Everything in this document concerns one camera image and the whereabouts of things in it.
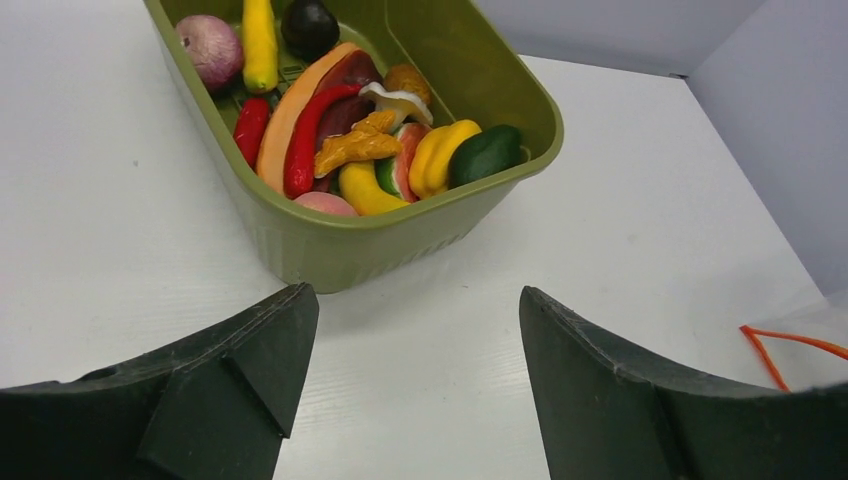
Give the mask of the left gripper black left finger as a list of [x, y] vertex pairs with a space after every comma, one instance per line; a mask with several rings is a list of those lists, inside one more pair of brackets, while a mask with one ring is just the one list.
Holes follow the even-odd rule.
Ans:
[[306, 283], [72, 382], [1, 392], [5, 479], [269, 479], [319, 304]]

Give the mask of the clear zip bag orange zipper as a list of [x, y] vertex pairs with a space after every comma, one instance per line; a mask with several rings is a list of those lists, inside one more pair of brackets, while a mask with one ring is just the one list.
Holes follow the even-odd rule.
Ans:
[[739, 327], [775, 386], [800, 392], [847, 382], [847, 292]]

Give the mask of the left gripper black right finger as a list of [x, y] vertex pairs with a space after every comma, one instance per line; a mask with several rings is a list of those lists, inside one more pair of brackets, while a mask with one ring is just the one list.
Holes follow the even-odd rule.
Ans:
[[847, 387], [795, 393], [667, 359], [527, 286], [526, 365], [554, 479], [843, 479]]

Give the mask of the purple red onion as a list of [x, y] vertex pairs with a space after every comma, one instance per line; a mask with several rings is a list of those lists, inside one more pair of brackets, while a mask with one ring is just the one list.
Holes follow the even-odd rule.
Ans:
[[209, 92], [227, 87], [242, 71], [241, 41], [222, 19], [212, 15], [189, 15], [177, 23], [175, 31]]

